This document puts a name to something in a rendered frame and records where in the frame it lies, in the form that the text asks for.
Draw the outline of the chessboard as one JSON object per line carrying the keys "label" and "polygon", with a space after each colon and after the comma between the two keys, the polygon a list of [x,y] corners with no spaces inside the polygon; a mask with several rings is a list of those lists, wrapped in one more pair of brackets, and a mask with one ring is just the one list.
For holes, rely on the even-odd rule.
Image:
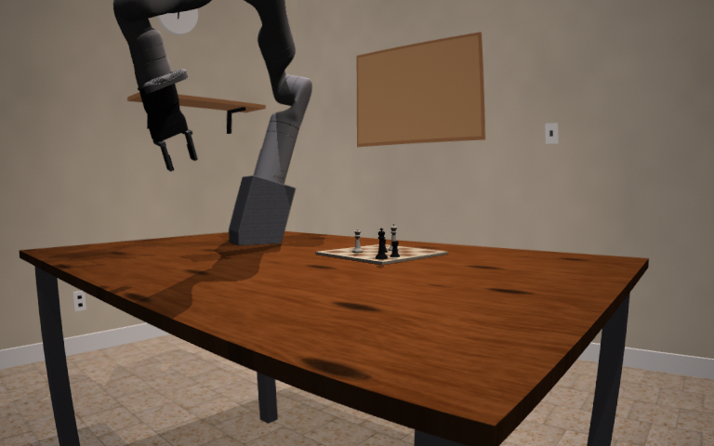
{"label": "chessboard", "polygon": [[376,259],[376,256],[378,254],[378,247],[379,247],[379,244],[361,246],[361,248],[364,250],[361,253],[353,253],[352,250],[354,249],[354,247],[352,247],[352,248],[318,251],[318,252],[315,252],[315,254],[321,255],[321,256],[331,256],[331,257],[344,258],[344,259],[355,260],[355,261],[362,261],[362,262],[379,264],[379,265],[403,262],[403,261],[408,261],[408,260],[415,260],[415,259],[432,257],[432,256],[448,255],[448,252],[445,252],[445,251],[398,246],[398,248],[399,248],[398,254],[400,255],[400,257],[390,257],[390,255],[392,254],[392,251],[389,251],[390,245],[386,245],[386,249],[388,250],[388,252],[386,252],[385,254],[388,258],[387,259]]}

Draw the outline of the white chess king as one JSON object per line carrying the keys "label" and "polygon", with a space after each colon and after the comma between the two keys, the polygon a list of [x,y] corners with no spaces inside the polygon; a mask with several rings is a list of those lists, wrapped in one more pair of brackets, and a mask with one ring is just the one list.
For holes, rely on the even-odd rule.
{"label": "white chess king", "polygon": [[[391,235],[391,241],[396,241],[396,234],[395,234],[395,233],[397,232],[397,231],[396,231],[396,230],[397,230],[397,227],[394,227],[394,224],[393,224],[393,227],[390,227],[390,228],[391,228],[391,233],[392,233],[392,235]],[[392,246],[390,246],[389,251],[392,251]]]}

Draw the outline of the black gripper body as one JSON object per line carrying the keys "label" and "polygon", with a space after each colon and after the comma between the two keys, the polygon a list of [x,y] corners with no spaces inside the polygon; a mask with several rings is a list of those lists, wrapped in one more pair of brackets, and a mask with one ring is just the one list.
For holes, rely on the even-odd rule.
{"label": "black gripper body", "polygon": [[187,71],[172,72],[167,56],[134,65],[134,69],[144,110],[149,116],[152,139],[160,142],[187,131],[175,85],[188,78]]}

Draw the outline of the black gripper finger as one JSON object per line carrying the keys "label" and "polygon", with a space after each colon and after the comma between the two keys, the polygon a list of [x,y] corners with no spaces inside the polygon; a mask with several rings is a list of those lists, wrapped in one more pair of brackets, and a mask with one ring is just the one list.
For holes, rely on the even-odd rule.
{"label": "black gripper finger", "polygon": [[198,160],[196,151],[195,151],[195,148],[193,145],[193,141],[192,141],[192,131],[188,129],[187,131],[182,132],[182,134],[184,134],[186,137],[187,147],[188,147],[188,151],[189,151],[191,159],[194,161]]}
{"label": "black gripper finger", "polygon": [[160,147],[162,147],[161,150],[162,150],[162,154],[163,154],[164,159],[165,159],[166,168],[167,168],[167,170],[169,170],[169,171],[172,172],[172,171],[174,170],[174,167],[173,167],[173,165],[172,165],[170,155],[168,155],[165,142],[164,142],[164,141],[157,142],[157,141],[154,140],[153,143],[156,144],[156,145],[158,145],[158,146],[160,146]]}

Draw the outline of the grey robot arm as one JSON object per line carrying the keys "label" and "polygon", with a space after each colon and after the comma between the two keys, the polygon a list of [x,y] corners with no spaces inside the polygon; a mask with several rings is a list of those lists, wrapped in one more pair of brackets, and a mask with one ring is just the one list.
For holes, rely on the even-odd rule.
{"label": "grey robot arm", "polygon": [[[166,56],[161,33],[149,18],[207,5],[212,0],[113,0],[113,11],[129,45],[134,65]],[[298,131],[309,104],[309,78],[283,72],[296,53],[286,14],[285,0],[245,0],[258,12],[262,26],[258,45],[265,60],[275,100],[291,106],[271,115],[254,172],[257,177],[284,184]]]}

